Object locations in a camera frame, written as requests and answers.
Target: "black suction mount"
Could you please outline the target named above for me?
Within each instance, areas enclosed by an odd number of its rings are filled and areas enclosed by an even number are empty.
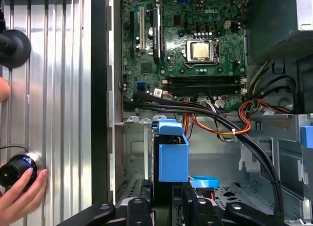
[[[28,37],[21,31],[9,29],[0,34],[0,64],[7,68],[23,65],[31,53]]]

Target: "metal bracket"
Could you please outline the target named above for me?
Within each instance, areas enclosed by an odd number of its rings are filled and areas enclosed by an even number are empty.
[[[139,118],[138,116],[130,116],[125,122],[116,122],[118,126],[122,126],[125,123],[139,123],[141,125],[150,125],[153,122],[160,122],[166,120],[164,115],[156,115],[153,118]]]
[[[309,185],[309,176],[308,173],[305,170],[305,167],[303,165],[303,161],[298,160],[298,180],[301,182],[303,181],[303,183],[305,185]]]

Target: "finger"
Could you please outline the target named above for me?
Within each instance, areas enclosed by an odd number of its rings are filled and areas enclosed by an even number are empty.
[[[24,217],[27,214],[34,212],[41,205],[41,203],[43,202],[44,195],[45,195],[46,185],[47,185],[47,179],[45,179],[41,189],[39,190],[35,198],[26,207],[24,207],[21,210],[21,213],[19,214],[20,218]]]
[[[15,199],[23,192],[32,173],[32,168],[26,170],[22,177],[10,188],[10,190],[1,197],[0,209],[6,209],[15,201]]]
[[[43,170],[39,173],[31,187],[9,207],[11,212],[19,212],[36,197],[46,180],[46,174],[47,170]]]

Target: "ventilation holes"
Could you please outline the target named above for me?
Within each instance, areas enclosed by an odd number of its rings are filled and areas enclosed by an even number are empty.
[[[135,183],[134,183],[134,185],[132,186],[132,188],[131,188],[131,190],[130,190],[130,192],[129,192],[129,194],[128,194],[128,197],[129,197],[129,198],[134,194],[134,191],[135,191],[135,189],[136,189],[136,187],[137,187],[138,182],[139,182],[139,180],[135,180]]]

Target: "white connector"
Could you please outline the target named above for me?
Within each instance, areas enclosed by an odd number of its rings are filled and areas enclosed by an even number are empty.
[[[229,29],[231,27],[231,21],[225,21],[224,29]]]

